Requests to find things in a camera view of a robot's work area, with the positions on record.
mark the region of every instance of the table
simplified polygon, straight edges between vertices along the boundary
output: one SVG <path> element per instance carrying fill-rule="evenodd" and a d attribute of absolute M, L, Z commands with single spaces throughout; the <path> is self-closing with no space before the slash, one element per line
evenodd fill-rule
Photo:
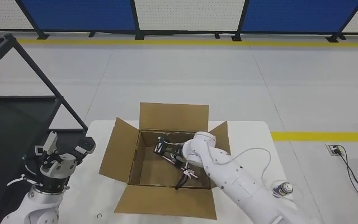
<path fill-rule="evenodd" d="M 127 121 L 134 127 L 139 121 Z M 209 122 L 209 130 L 222 122 Z M 60 224 L 104 224 L 104 223 L 240 223 L 252 221 L 219 188 L 213 189 L 213 196 L 218 220 L 203 218 L 161 216 L 152 214 L 119 214 L 114 209 L 126 187 L 126 183 L 98 174 L 103 156 L 115 121 L 94 121 L 89 126 L 87 136 L 96 141 L 96 149 L 88 155 L 83 164 L 76 168 L 69 181 L 70 189 L 66 191 L 60 205 Z M 271 152 L 271 165 L 268 167 L 264 181 L 269 186 L 274 180 L 285 180 L 285 174 L 271 138 L 269 127 L 265 122 L 228 122 L 230 149 L 235 156 L 240 152 L 261 147 Z M 237 160 L 246 170 L 260 181 L 263 168 L 268 162 L 265 151 L 249 151 Z"/>

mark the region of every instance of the cardboard box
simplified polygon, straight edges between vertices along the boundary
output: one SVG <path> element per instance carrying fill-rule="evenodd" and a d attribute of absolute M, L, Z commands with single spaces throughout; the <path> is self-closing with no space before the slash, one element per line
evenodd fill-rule
<path fill-rule="evenodd" d="M 198 179 L 175 190 L 183 172 L 153 152 L 158 136 L 185 142 L 198 131 L 208 131 L 209 106 L 140 104 L 139 130 L 117 118 L 100 174 L 128 185 L 116 213 L 165 214 L 216 219 L 211 189 L 204 169 L 191 166 Z M 216 147 L 230 153 L 227 122 L 213 129 Z"/>

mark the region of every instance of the gray floor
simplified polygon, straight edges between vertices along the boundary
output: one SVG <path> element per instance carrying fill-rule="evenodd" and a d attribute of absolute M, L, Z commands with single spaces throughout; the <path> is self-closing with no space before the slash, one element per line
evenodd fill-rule
<path fill-rule="evenodd" d="M 24 45 L 79 116 L 138 120 L 140 102 L 210 105 L 210 120 L 263 120 L 272 131 L 358 132 L 358 51 L 185 45 Z M 0 95 L 51 94 L 14 51 Z M 79 127 L 61 109 L 51 125 Z M 325 142 L 276 142 L 298 205 L 325 223 L 356 223 L 358 194 Z M 342 145 L 358 172 L 358 143 Z"/>

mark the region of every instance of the black cable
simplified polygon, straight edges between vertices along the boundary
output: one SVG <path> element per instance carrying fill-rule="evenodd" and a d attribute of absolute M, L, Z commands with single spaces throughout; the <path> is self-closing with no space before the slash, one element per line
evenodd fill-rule
<path fill-rule="evenodd" d="M 353 173 L 353 171 L 352 171 L 352 169 L 349 167 L 349 165 L 348 165 L 348 154 L 347 154 L 347 151 L 346 151 L 346 149 L 343 147 L 343 146 L 341 146 L 342 148 L 343 148 L 343 150 L 345 151 L 345 154 L 346 154 L 346 160 L 344 160 L 344 158 L 342 157 L 342 153 L 341 153 L 341 151 L 339 150 L 339 152 L 338 152 L 338 154 L 342 157 L 342 159 L 343 159 L 343 161 L 345 162 L 345 164 L 347 165 L 347 170 L 350 170 L 351 171 L 351 173 L 352 173 L 352 175 L 353 175 L 353 178 L 354 178 L 354 180 L 358 183 L 358 180 L 357 180 L 357 178 L 356 178 L 356 176 L 354 175 L 354 173 Z"/>
<path fill-rule="evenodd" d="M 186 174 L 183 174 L 178 182 L 178 184 L 175 186 L 175 189 L 179 189 L 181 188 L 187 181 L 188 181 L 188 176 Z"/>
<path fill-rule="evenodd" d="M 348 165 L 348 154 L 347 154 L 347 151 L 346 151 L 346 149 L 345 149 L 343 146 L 341 146 L 341 147 L 342 147 L 343 150 L 345 151 L 346 159 L 343 158 L 342 153 L 341 153 L 341 151 L 340 151 L 339 149 L 337 149 L 337 151 L 336 151 L 336 150 L 334 150 L 334 151 L 335 151 L 335 153 L 337 153 L 337 154 L 343 159 L 343 161 L 344 161 L 345 164 L 347 165 L 347 172 L 348 172 L 349 180 L 351 181 L 351 183 L 352 183 L 354 189 L 355 189 L 356 192 L 358 193 L 358 190 L 357 190 L 357 188 L 355 187 L 355 185 L 354 185 L 354 183 L 353 183 L 353 181 L 352 181 L 350 171 L 352 172 L 352 175 L 353 175 L 354 180 L 355 180 L 357 183 L 358 183 L 358 181 L 357 181 L 356 176 L 354 175 L 352 169 L 351 169 L 351 168 L 349 167 L 349 165 Z"/>

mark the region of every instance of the white cable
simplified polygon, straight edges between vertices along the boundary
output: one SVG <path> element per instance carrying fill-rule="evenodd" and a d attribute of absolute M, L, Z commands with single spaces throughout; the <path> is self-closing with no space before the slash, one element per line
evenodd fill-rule
<path fill-rule="evenodd" d="M 230 163 L 230 162 L 236 160 L 239 156 L 241 156 L 241 155 L 244 154 L 245 152 L 250 151 L 250 150 L 264 150 L 264 151 L 266 151 L 266 152 L 268 153 L 269 160 L 268 160 L 267 165 L 265 166 L 265 168 L 264 168 L 263 171 L 262 171 L 262 174 L 261 174 L 261 182 L 262 182 L 262 185 L 268 190 L 266 184 L 265 184 L 264 181 L 263 181 L 263 175 L 265 174 L 265 172 L 266 172 L 268 166 L 269 166 L 270 163 L 271 163 L 271 153 L 270 153 L 267 149 L 265 149 L 265 148 L 259 148 L 259 147 L 249 148 L 249 149 L 247 149 L 247 150 L 241 152 L 240 154 L 236 155 L 236 156 L 235 156 L 234 158 L 232 158 L 231 160 L 220 164 L 220 163 L 217 163 L 217 162 L 214 161 L 213 157 L 211 156 L 210 147 L 209 147 L 208 143 L 206 143 L 206 145 L 207 145 L 207 147 L 208 147 L 209 156 L 210 156 L 211 160 L 213 161 L 213 163 L 218 164 L 218 165 L 228 164 L 228 163 Z"/>
<path fill-rule="evenodd" d="M 36 173 L 33 172 L 33 171 L 31 171 L 31 170 L 29 169 L 29 167 L 27 167 L 27 165 L 25 165 L 25 168 L 28 170 L 28 172 L 30 172 L 30 173 L 32 173 L 32 174 L 34 174 L 34 175 L 36 176 Z"/>
<path fill-rule="evenodd" d="M 166 141 L 164 141 L 164 143 L 166 143 L 166 144 L 171 144 L 171 145 L 173 145 L 173 146 L 181 146 L 181 145 L 184 144 L 184 143 L 170 143 L 170 142 L 166 142 Z"/>
<path fill-rule="evenodd" d="M 301 194 L 302 197 L 301 197 L 298 201 L 301 201 L 301 200 L 304 199 L 304 194 L 303 194 L 302 190 L 301 190 L 297 185 L 291 183 L 291 182 L 288 181 L 288 180 L 274 180 L 274 181 L 271 183 L 271 186 L 270 186 L 271 189 L 268 189 L 268 188 L 267 188 L 266 184 L 265 184 L 264 181 L 263 181 L 263 176 L 264 176 L 264 174 L 265 174 L 267 168 L 269 167 L 269 165 L 270 165 L 270 163 L 271 163 L 271 153 L 270 153 L 267 149 L 265 149 L 265 148 L 259 148 L 259 147 L 249 148 L 249 149 L 244 150 L 243 152 L 239 153 L 238 155 L 236 155 L 236 156 L 235 156 L 234 158 L 232 158 L 231 160 L 220 164 L 220 163 L 217 163 L 217 162 L 214 161 L 214 159 L 213 159 L 212 156 L 211 156 L 210 147 L 209 147 L 208 143 L 206 143 L 206 145 L 207 145 L 207 147 L 208 147 L 209 156 L 210 156 L 211 160 L 213 161 L 213 163 L 218 164 L 218 165 L 228 164 L 228 163 L 230 163 L 230 162 L 236 160 L 239 156 L 243 155 L 245 152 L 250 151 L 250 150 L 264 150 L 264 151 L 266 151 L 266 152 L 268 153 L 268 155 L 269 155 L 269 160 L 268 160 L 268 163 L 267 163 L 267 165 L 265 166 L 265 168 L 263 169 L 262 174 L 261 174 L 261 182 L 262 182 L 262 185 L 263 185 L 267 190 L 271 190 L 274 194 L 276 194 L 276 193 L 273 191 L 273 188 L 274 188 L 273 185 L 274 185 L 276 182 L 288 182 L 288 183 L 290 183 L 292 186 L 295 186 L 295 189 L 298 189 L 298 191 L 300 191 L 300 194 Z M 294 204 L 296 204 L 292 199 L 285 198 L 285 197 L 281 197 L 281 195 L 279 195 L 279 196 L 280 196 L 280 198 L 284 198 L 284 199 L 289 200 L 289 201 L 293 202 Z"/>

